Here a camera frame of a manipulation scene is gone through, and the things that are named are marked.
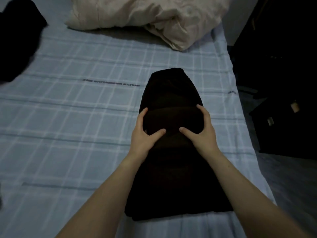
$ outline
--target person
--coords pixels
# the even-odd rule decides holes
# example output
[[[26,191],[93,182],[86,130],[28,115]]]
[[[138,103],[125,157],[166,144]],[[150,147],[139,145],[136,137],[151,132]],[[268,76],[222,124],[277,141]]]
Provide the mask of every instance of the person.
[[[294,220],[274,205],[221,153],[208,111],[200,105],[197,105],[197,108],[204,115],[203,131],[195,134],[183,127],[179,130],[193,142],[197,151],[215,172],[246,236],[308,237]],[[166,132],[161,129],[150,136],[147,135],[143,131],[143,117],[146,112],[147,108],[138,115],[127,156],[56,238],[115,237],[135,174],[154,143]]]

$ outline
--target wall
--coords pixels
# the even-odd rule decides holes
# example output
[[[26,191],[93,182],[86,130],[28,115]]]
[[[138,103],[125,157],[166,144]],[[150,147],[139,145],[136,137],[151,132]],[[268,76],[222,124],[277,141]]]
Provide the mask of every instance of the wall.
[[[224,34],[229,46],[233,46],[247,23],[258,0],[233,0],[228,13],[222,19]]]

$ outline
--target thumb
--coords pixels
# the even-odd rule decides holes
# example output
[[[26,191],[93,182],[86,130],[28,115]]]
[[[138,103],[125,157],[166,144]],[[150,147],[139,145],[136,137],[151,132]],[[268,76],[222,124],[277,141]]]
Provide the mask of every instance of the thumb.
[[[184,127],[180,127],[180,128],[179,128],[179,131],[180,131],[182,134],[184,134],[187,138],[189,138],[192,142],[194,141],[195,136],[197,135],[197,134],[191,132],[189,129],[184,128]]]
[[[166,133],[166,129],[160,129],[159,131],[156,131],[155,133],[153,133],[152,135],[150,135],[152,141],[155,143],[157,140],[160,139],[160,137],[162,137],[164,134]]]

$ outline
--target bed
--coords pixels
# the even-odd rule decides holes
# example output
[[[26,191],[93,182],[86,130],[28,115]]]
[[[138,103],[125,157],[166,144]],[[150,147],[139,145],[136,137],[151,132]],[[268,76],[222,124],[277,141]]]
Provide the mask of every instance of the bed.
[[[9,0],[0,0],[2,10]],[[70,0],[33,0],[49,26],[29,67],[0,85],[0,237],[54,237],[129,150],[150,75],[179,67],[211,114],[220,149],[270,200],[222,26],[184,52],[140,28],[67,28]],[[234,214],[133,222],[117,237],[245,237]]]

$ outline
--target gray floor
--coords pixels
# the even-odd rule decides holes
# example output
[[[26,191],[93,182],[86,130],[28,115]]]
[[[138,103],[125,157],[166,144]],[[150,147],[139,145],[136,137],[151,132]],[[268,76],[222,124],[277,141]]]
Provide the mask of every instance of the gray floor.
[[[244,116],[260,170],[276,203],[313,237],[317,237],[317,161],[259,153],[259,143],[249,112],[263,100],[239,92]]]

